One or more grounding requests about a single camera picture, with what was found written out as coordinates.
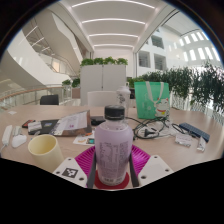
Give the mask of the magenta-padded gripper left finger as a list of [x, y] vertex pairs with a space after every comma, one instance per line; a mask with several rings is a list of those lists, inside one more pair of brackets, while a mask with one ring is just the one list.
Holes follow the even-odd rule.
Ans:
[[81, 187], [92, 189], [95, 172], [95, 147], [91, 146], [75, 158], [66, 158], [54, 171], [54, 174]]

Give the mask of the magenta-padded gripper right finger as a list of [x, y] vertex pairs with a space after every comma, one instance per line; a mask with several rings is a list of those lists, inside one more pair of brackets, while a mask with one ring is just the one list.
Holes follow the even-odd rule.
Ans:
[[173, 173], [159, 155], [149, 155], [133, 145], [129, 159], [131, 182], [142, 187]]

